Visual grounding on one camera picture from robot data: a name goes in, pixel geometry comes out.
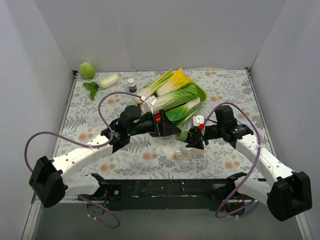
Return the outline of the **green pill bottle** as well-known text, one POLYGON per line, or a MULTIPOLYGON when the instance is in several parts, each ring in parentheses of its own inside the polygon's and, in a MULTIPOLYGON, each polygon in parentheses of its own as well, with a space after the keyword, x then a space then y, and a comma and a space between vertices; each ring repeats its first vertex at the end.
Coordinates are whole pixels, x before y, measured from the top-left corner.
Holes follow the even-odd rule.
POLYGON ((191 138, 193 138, 193 136, 194 136, 193 132, 187 131, 187 130, 181 130, 181 133, 177 133, 175 135, 175 139, 183 143, 188 143, 191 140, 191 138))

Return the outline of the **clear weekly pill organizer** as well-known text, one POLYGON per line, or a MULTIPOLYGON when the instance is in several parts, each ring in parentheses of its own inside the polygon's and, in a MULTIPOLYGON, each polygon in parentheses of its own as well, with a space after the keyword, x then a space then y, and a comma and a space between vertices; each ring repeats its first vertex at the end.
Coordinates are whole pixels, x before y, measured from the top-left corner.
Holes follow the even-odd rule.
POLYGON ((198 155, 202 155, 204 150, 197 148, 181 148, 174 153, 174 156, 177 160, 182 160, 185 158, 190 158, 198 155))

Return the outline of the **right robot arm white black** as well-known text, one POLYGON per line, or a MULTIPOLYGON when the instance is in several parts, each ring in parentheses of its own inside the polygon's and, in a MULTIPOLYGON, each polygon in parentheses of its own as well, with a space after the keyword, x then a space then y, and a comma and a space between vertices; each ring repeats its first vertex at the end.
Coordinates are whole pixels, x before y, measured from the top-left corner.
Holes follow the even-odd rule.
POLYGON ((208 118, 196 117, 192 128, 178 137, 186 147, 200 150, 210 140, 223 139, 252 163, 249 172, 227 178, 227 195, 218 209, 221 210, 229 199, 245 195, 266 205, 281 222, 310 210, 313 203, 309 176, 292 170, 263 147, 254 125, 238 124, 234 107, 230 102, 217 105, 211 111, 216 116, 216 124, 207 125, 208 118))

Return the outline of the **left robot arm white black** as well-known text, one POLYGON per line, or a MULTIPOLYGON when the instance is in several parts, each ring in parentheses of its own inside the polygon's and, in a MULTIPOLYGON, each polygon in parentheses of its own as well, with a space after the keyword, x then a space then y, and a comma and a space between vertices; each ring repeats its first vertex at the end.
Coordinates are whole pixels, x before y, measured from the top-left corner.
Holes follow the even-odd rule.
POLYGON ((92 196, 101 200, 106 196, 106 187, 98 174, 75 177, 75 173, 94 161, 110 156, 130 143, 132 136, 149 134, 151 137, 167 137, 182 131, 166 116, 142 114, 138 106, 130 105, 87 144, 52 159, 43 156, 36 161, 29 185, 45 208, 59 203, 64 197, 92 196))

